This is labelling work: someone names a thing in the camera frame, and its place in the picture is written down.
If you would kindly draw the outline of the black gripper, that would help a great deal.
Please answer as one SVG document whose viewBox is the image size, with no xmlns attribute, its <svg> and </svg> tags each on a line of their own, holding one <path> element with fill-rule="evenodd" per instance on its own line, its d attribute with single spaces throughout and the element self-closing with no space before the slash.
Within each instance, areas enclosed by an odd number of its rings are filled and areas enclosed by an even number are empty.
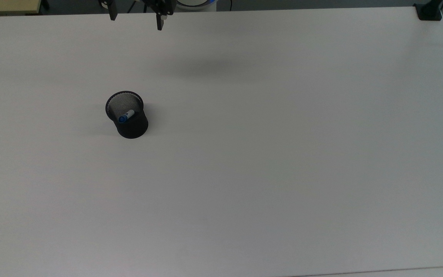
<svg viewBox="0 0 443 277">
<path fill-rule="evenodd" d="M 158 30 L 162 30 L 165 23 L 165 16 L 174 14 L 176 9 L 175 0 L 144 0 L 144 4 L 156 14 L 156 22 Z M 115 0 L 109 0 L 108 12 L 112 21 L 116 20 L 118 15 Z"/>
</svg>

